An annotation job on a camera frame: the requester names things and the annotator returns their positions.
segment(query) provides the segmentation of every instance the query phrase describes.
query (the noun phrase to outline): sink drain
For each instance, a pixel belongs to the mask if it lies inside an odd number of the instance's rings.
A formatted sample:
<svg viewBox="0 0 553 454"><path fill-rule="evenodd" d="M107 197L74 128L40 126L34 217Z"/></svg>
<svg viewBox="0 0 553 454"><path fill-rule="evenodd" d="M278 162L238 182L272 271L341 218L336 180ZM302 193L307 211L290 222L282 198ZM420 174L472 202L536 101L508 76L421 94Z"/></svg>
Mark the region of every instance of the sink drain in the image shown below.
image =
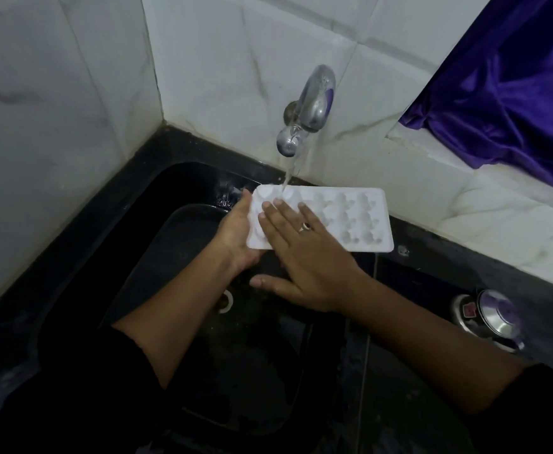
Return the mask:
<svg viewBox="0 0 553 454"><path fill-rule="evenodd" d="M225 290L224 293L222 293L222 295L218 299L218 302L215 305L215 308L218 311L218 313L226 313L230 310L233 304L234 304L234 297L232 296L232 293L230 293L228 290Z"/></svg>

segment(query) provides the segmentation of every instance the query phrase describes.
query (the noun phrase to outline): forearm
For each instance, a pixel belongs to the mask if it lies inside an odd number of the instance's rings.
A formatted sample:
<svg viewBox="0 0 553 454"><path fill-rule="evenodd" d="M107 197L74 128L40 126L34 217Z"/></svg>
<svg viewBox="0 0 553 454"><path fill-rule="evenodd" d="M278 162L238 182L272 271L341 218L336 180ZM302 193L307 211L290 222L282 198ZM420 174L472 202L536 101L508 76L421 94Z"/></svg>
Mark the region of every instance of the forearm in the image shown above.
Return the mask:
<svg viewBox="0 0 553 454"><path fill-rule="evenodd" d="M342 313L466 414L486 409L524 369L524 362L366 277Z"/></svg>
<svg viewBox="0 0 553 454"><path fill-rule="evenodd" d="M113 325L144 351L163 388L235 274L227 250L212 242L156 295Z"/></svg>

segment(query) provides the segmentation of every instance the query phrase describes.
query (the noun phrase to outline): person's left hand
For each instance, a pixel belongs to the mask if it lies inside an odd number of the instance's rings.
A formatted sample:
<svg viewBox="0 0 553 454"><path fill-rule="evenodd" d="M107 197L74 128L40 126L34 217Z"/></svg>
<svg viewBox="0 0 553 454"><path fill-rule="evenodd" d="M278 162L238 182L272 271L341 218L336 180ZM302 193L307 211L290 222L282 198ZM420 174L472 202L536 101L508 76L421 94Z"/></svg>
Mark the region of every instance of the person's left hand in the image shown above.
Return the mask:
<svg viewBox="0 0 553 454"><path fill-rule="evenodd" d="M243 189L241 200L222 219L213 238L216 243L228 251L236 274L256 265L263 253L261 250L251 250L247 247L247 236L250 229L247 215L250 206L251 193Z"/></svg>

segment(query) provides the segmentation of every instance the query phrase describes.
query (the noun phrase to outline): black sleeve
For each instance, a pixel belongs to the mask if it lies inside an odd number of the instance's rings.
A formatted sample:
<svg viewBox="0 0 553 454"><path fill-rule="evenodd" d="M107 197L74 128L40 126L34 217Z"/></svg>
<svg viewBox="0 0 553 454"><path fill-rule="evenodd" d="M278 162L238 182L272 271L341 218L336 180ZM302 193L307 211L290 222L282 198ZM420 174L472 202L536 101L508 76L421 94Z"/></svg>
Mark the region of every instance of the black sleeve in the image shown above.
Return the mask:
<svg viewBox="0 0 553 454"><path fill-rule="evenodd" d="M553 369L527 368L470 421L481 453L553 453Z"/></svg>
<svg viewBox="0 0 553 454"><path fill-rule="evenodd" d="M109 328L7 398L0 445L133 452L150 441L162 392L142 350Z"/></svg>

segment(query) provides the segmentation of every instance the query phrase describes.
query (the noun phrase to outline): faucet spout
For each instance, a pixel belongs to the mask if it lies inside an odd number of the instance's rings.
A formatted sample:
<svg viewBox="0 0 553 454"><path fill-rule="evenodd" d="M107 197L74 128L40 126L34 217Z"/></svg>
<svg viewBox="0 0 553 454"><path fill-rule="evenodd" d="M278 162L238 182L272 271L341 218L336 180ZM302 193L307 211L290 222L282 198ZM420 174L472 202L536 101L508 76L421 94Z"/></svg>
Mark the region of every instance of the faucet spout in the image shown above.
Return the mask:
<svg viewBox="0 0 553 454"><path fill-rule="evenodd" d="M293 157L308 135L325 127L335 84L331 67L319 65L314 69L297 100L291 121L276 137L276 147L283 156Z"/></svg>

